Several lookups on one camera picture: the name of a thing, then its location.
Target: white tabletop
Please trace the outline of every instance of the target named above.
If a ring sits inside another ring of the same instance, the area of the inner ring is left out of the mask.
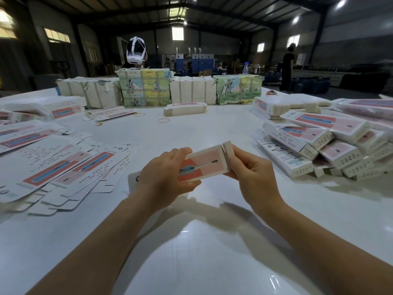
[[[71,116],[60,124],[92,133],[99,142],[141,144],[112,193],[90,194],[72,212],[50,217],[21,213],[0,218],[0,294],[22,295],[72,251],[127,196],[126,175],[172,148],[194,151],[227,140],[266,157],[256,146],[262,120],[250,105],[209,106],[203,114],[163,118],[162,108],[141,108],[95,126]],[[391,175],[338,189],[317,179],[288,178],[274,167],[284,200],[313,221],[393,264]],[[114,294],[325,294],[312,270],[288,244],[262,225],[238,183],[225,176],[203,180],[187,198],[154,215],[141,232]]]

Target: rubber band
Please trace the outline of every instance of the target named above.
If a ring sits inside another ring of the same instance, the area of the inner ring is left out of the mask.
[[[157,120],[158,123],[167,123],[167,122],[169,122],[169,121],[170,121],[169,118],[161,118],[161,119],[158,119],[158,120]]]

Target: ceiling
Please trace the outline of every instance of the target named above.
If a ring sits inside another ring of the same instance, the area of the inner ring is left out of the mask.
[[[203,31],[245,36],[337,0],[39,0],[112,35],[183,24]]]

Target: plastic bottle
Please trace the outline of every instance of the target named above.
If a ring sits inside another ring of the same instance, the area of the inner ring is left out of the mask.
[[[243,73],[242,74],[248,74],[248,62],[244,63]]]

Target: vr headset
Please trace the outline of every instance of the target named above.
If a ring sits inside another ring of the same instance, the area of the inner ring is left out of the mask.
[[[143,39],[137,36],[131,38],[130,42],[127,44],[127,62],[130,64],[142,65],[143,61],[146,59],[146,46]]]

